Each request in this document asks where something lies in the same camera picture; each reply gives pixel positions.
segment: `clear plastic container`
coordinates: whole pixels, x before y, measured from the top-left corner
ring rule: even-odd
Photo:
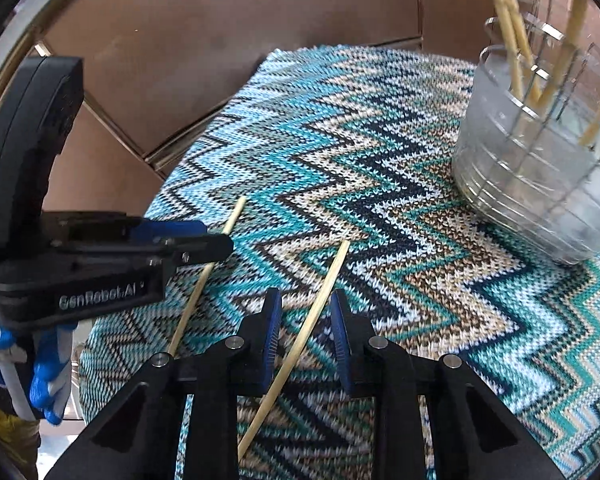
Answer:
[[[557,38],[544,44],[544,56],[528,67],[541,90],[560,48],[560,33],[552,34]],[[600,252],[600,129],[580,144],[600,107],[600,59],[576,51],[542,113],[525,105],[528,88],[519,100],[509,86],[505,48],[487,47],[453,157],[456,183],[479,212],[553,259],[589,258]]]

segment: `zigzag pattern fabric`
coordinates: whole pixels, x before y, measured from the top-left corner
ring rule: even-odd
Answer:
[[[249,197],[179,355],[235,333],[268,286],[283,292],[288,349],[348,238],[337,286],[352,309],[414,354],[459,353],[567,478],[586,478],[600,460],[600,256],[556,265],[465,205],[450,161],[473,69],[381,48],[270,54],[147,212],[219,229]],[[198,273],[181,270],[159,304],[96,322],[81,362],[87,418],[166,348]],[[324,314],[243,478],[370,478],[372,404],[341,391],[330,330]],[[240,431],[257,405],[240,404]]]

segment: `knitted blanket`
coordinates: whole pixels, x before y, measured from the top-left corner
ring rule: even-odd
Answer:
[[[600,256],[556,265],[463,202],[450,158],[473,70],[381,48],[270,54],[147,211],[218,230],[249,198],[178,354],[235,333],[268,286],[283,293],[288,350],[347,238],[337,286],[352,310],[414,354],[460,354],[565,475],[584,478],[600,460]],[[88,419],[166,348],[199,272],[181,269],[159,304],[97,320],[80,368]],[[325,312],[243,478],[370,477],[372,403],[341,391],[330,330]],[[239,431],[257,405],[240,400]]]

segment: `table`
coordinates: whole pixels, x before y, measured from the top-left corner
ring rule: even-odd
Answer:
[[[382,48],[270,54],[147,211],[219,229],[249,197],[179,355],[234,333],[268,286],[283,292],[288,349],[348,238],[338,286],[352,309],[414,354],[458,353],[568,478],[585,477],[600,460],[600,256],[559,266],[464,204],[450,158],[473,70]],[[80,367],[87,419],[166,348],[199,271],[181,270],[165,301],[95,323]],[[240,431],[256,408],[241,402]],[[371,402],[338,385],[323,316],[241,474],[369,478],[372,419]]]

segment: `blue glove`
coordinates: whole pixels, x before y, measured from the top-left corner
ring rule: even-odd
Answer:
[[[36,420],[32,407],[58,425],[71,394],[72,332],[77,324],[62,325],[35,333],[34,356],[28,356],[16,338],[0,327],[0,387],[8,391],[14,412],[23,420]],[[32,367],[30,374],[20,370]],[[22,377],[31,376],[30,384]]]

